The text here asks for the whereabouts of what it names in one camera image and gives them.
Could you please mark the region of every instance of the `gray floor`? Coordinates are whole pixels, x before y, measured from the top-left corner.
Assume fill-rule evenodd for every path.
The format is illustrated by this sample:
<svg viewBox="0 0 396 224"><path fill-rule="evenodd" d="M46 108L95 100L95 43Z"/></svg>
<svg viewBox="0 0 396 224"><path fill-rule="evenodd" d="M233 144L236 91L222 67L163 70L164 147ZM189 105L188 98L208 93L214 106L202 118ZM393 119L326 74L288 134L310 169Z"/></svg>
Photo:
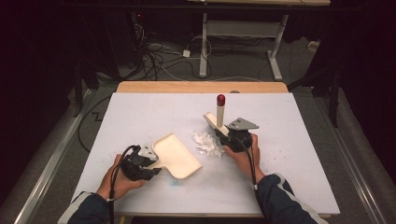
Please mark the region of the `gray floor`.
<svg viewBox="0 0 396 224"><path fill-rule="evenodd" d="M212 76L208 80L219 81L274 81L265 50L272 47L273 42L263 40L259 46L235 49L226 56L216 54L227 53L228 49L219 50L214 48L209 62L212 68ZM308 51L308 41L302 39L292 44L282 43L277 62L283 76L283 81L288 84L304 76L314 53ZM181 52L183 48L168 43L167 49ZM166 60L172 60L177 56L162 54ZM186 60L193 64L194 74L198 74L198 61ZM128 71L126 65L121 66L123 73ZM198 80L191 75L190 66L180 63L162 70L158 74L158 80ZM98 91L92 92L92 102L87 107L95 105L107 97L117 87L111 81L101 81ZM359 123L350 111L347 99L340 92L340 105L338 110L339 128L334 129L326 116L328 99L314 98L310 88L297 88L292 91L297 105L300 108L305 126L310 134L318 157L323 165L326 176L331 184L335 199L340 207L341 214L328 218L329 223L392 223L396 220L396 190L389 176L382 167L364 137ZM107 101L103 102L93 112L99 112L102 118L106 112ZM19 183L9 195L7 201L0 209L0 223L13 223L23 208L32 189L48 163L52 152L64 140L67 130L73 123L72 115L74 107L71 105L64 117L59 121L51 135L32 158L31 163L21 176ZM94 116L89 115L81 126L81 139L91 147L95 136L100 128L100 121L94 121ZM350 171L351 164L345 160L342 148L346 148L353 161L352 165L358 167L358 173ZM46 189L42 199L38 200L35 213L31 216L32 223L55 223L65 208L69 205L79 176L88 158L76 133L73 134L65 148L65 154L55 177ZM361 182L354 177L360 176L363 184L368 187L370 196L374 198L374 207L379 213L373 216L373 204L366 203L361 191ZM227 219L227 218L135 218L134 223L260 223L260 219Z"/></svg>

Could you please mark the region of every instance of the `person's left hand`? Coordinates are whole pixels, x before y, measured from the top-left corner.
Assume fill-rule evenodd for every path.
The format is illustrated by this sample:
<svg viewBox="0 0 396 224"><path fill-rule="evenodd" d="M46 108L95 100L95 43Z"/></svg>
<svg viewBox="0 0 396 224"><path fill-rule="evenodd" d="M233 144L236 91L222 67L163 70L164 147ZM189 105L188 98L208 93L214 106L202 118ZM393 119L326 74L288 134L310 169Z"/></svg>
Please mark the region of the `person's left hand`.
<svg viewBox="0 0 396 224"><path fill-rule="evenodd" d="M107 173L103 177L102 184L100 185L99 189L96 191L97 194L102 196L105 200L109 197L110 192L110 180L111 180L111 173L119 164L121 159L121 155L118 154L116 159L114 160L114 164L108 169ZM139 189L143 187L146 183L145 180L136 180L132 181L128 177L124 175L121 168L119 169L119 173L117 175L116 184L114 185L114 199L117 200L124 196L129 190L131 189Z"/></svg>

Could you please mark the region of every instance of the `white tabletop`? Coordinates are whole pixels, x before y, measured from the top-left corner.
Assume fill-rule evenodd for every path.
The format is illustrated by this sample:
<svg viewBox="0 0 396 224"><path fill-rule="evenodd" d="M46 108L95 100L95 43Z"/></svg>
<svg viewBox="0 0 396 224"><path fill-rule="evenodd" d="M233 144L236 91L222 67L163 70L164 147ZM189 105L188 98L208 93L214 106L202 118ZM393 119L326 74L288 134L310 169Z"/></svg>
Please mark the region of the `white tabletop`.
<svg viewBox="0 0 396 224"><path fill-rule="evenodd" d="M260 126L261 168L281 173L295 195L320 214L339 214L329 182L291 93L223 93L224 123L241 117ZM213 130L203 114L216 114L217 93L114 93L78 182L95 192L117 153L130 145L151 145L174 133L203 165L185 180L162 170L145 187L115 202L115 211L145 216L260 216L253 189L233 161L199 154L195 131Z"/></svg>

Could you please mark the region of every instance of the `white debris pile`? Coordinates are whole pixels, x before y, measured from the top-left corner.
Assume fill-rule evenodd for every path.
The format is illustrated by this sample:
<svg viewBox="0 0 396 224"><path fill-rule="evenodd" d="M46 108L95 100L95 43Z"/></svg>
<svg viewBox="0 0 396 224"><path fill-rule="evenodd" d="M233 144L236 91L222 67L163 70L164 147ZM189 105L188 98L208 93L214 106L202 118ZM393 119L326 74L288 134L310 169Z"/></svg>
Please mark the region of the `white debris pile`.
<svg viewBox="0 0 396 224"><path fill-rule="evenodd" d="M210 157L221 158L224 152L219 140L212 137L210 133L205 132L194 132L192 140L197 144L197 148L201 155L205 154Z"/></svg>

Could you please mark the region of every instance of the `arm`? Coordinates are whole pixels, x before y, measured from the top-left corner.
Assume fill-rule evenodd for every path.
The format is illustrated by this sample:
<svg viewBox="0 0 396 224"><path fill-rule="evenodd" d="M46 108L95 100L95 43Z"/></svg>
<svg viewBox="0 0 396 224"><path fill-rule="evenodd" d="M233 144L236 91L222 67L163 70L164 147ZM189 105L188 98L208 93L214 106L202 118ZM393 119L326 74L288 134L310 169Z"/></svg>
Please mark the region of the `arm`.
<svg viewBox="0 0 396 224"><path fill-rule="evenodd" d="M82 192L78 195L58 220L58 224L107 222L109 215L107 199L110 192L111 173L119 164L120 158L121 155L117 155L114 164L108 169L96 193ZM124 196L130 189L141 188L144 184L144 180L132 181L128 179L120 170L114 188L115 200Z"/></svg>
<svg viewBox="0 0 396 224"><path fill-rule="evenodd" d="M254 160L255 178L258 183L258 203L264 216L273 224L289 223L327 223L308 205L294 197L289 183L281 175L265 175L260 168L260 149L258 137L252 134L252 147L249 154ZM224 146L225 152L235 160L239 169L252 180L248 155L244 152L234 153Z"/></svg>

